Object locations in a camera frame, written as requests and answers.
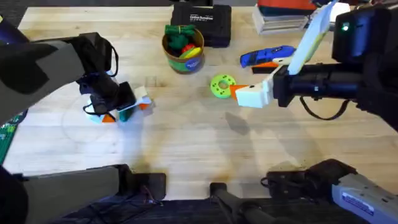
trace green yarn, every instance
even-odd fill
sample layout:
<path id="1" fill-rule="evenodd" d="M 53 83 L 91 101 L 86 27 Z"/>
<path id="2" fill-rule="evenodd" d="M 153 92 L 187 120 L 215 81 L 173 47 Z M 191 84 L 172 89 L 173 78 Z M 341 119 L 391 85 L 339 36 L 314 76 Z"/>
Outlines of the green yarn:
<path id="1" fill-rule="evenodd" d="M 181 50 L 187 44 L 189 44 L 189 39 L 187 36 L 195 35 L 195 26 L 165 26 L 165 33 L 169 37 L 169 47 L 174 50 Z"/>
<path id="2" fill-rule="evenodd" d="M 181 50 L 189 43 L 188 38 L 183 34 L 171 35 L 169 38 L 170 38 L 169 47 L 171 47 L 174 50 Z"/>
<path id="3" fill-rule="evenodd" d="M 187 26 L 165 26 L 165 34 L 166 35 L 175 35 L 175 34 L 185 34 L 188 36 L 195 35 L 195 25 L 187 25 Z"/>

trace green light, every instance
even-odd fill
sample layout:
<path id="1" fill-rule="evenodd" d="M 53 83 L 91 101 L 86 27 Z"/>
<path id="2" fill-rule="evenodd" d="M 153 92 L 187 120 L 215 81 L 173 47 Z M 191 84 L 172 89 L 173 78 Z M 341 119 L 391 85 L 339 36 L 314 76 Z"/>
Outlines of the green light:
<path id="1" fill-rule="evenodd" d="M 345 22 L 345 23 L 343 23 L 343 26 L 341 27 L 341 30 L 342 31 L 347 31 L 348 28 L 349 28 L 349 22 Z"/>

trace black case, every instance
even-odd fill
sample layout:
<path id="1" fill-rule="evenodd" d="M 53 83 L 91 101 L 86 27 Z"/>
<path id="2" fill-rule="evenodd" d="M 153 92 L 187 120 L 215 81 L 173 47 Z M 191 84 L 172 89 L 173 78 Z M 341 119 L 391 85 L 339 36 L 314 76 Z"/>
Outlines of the black case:
<path id="1" fill-rule="evenodd" d="M 194 24 L 205 38 L 205 46 L 227 47 L 231 40 L 231 6 L 202 8 L 178 2 L 174 4 L 171 24 Z"/>

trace green ring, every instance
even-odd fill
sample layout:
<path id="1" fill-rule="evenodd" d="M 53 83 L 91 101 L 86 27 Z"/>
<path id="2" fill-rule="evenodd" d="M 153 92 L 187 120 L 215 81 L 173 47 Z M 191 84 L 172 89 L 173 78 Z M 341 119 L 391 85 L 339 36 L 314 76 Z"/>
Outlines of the green ring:
<path id="1" fill-rule="evenodd" d="M 218 86 L 220 82 L 225 82 L 228 84 L 228 87 L 226 89 L 220 88 Z M 235 79 L 230 75 L 221 74 L 212 79 L 210 83 L 210 89 L 215 96 L 225 99 L 231 97 L 231 90 L 229 89 L 230 85 L 236 85 Z"/>

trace wooden tabletop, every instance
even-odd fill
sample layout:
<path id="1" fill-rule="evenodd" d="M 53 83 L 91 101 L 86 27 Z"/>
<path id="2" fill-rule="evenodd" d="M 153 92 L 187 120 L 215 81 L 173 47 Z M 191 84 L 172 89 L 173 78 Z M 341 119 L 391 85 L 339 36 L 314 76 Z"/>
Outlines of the wooden tabletop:
<path id="1" fill-rule="evenodd" d="M 345 162 L 398 194 L 398 135 L 353 103 L 335 121 L 320 121 L 295 99 L 288 108 L 242 108 L 213 96 L 213 76 L 227 73 L 238 84 L 260 82 L 241 68 L 240 55 L 266 47 L 297 46 L 302 33 L 258 36 L 251 7 L 233 8 L 231 44 L 205 48 L 205 66 L 179 75 L 161 47 L 172 7 L 33 7 L 19 28 L 32 40 L 99 32 L 120 56 L 120 82 L 145 85 L 156 106 L 127 123 L 96 124 L 81 107 L 78 85 L 69 84 L 29 109 L 5 161 L 27 175 L 126 163 L 136 172 L 165 172 L 166 199 L 206 198 L 210 182 L 227 182 L 239 197 L 264 197 L 259 181 L 269 170 L 306 169 L 322 160 Z M 311 62 L 332 62 L 332 34 Z M 329 116 L 340 100 L 308 100 Z"/>

